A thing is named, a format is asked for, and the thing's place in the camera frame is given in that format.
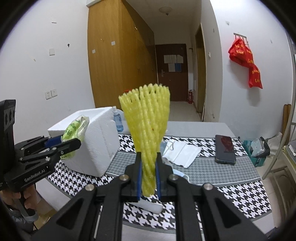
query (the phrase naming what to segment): ceiling light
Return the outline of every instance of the ceiling light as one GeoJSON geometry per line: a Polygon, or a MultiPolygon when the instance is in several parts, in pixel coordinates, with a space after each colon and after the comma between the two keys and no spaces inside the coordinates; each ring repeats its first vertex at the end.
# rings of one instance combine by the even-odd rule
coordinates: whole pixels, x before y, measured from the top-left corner
{"type": "Polygon", "coordinates": [[[166,15],[168,15],[168,14],[172,11],[172,8],[171,8],[171,7],[166,7],[166,6],[164,6],[164,7],[161,7],[161,8],[159,9],[159,11],[160,11],[161,13],[165,13],[166,15]]]}

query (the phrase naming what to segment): green basket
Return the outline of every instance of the green basket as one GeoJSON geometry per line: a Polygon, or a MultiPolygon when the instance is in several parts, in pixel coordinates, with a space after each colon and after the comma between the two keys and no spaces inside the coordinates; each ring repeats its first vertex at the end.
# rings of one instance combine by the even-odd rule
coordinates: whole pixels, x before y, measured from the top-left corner
{"type": "Polygon", "coordinates": [[[251,159],[253,165],[255,167],[261,167],[261,166],[263,166],[263,163],[264,163],[266,157],[261,157],[261,158],[252,157],[251,152],[250,152],[251,143],[252,143],[252,141],[243,141],[242,146],[245,149],[245,151],[248,153],[248,156],[251,159]]]}

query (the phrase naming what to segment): wall hook rack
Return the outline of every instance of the wall hook rack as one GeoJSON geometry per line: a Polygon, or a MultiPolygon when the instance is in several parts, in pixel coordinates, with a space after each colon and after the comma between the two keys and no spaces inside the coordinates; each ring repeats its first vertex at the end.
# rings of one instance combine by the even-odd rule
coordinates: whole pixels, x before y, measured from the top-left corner
{"type": "Polygon", "coordinates": [[[237,33],[233,33],[233,34],[235,35],[235,37],[236,37],[236,36],[239,36],[239,37],[241,37],[241,38],[243,38],[243,39],[246,39],[247,45],[248,45],[248,47],[250,48],[250,46],[249,46],[249,42],[248,42],[248,40],[247,40],[247,37],[246,37],[246,36],[244,36],[244,35],[241,35],[241,34],[237,34],[237,33]]]}

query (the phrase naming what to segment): wooden wardrobe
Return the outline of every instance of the wooden wardrobe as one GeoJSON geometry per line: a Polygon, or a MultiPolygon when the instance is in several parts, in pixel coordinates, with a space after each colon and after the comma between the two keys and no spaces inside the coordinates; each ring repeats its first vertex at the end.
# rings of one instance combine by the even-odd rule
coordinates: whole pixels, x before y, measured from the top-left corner
{"type": "Polygon", "coordinates": [[[89,8],[88,55],[96,107],[121,109],[118,96],[157,83],[154,33],[125,0],[89,8]]]}

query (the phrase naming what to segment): ceiling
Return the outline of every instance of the ceiling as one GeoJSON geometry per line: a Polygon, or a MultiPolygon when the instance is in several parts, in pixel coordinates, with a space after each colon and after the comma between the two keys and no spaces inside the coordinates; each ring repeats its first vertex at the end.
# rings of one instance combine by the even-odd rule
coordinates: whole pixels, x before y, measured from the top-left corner
{"type": "Polygon", "coordinates": [[[152,30],[159,24],[191,24],[197,1],[200,0],[127,0],[152,30]],[[168,16],[159,12],[163,6],[173,9],[168,16]]]}

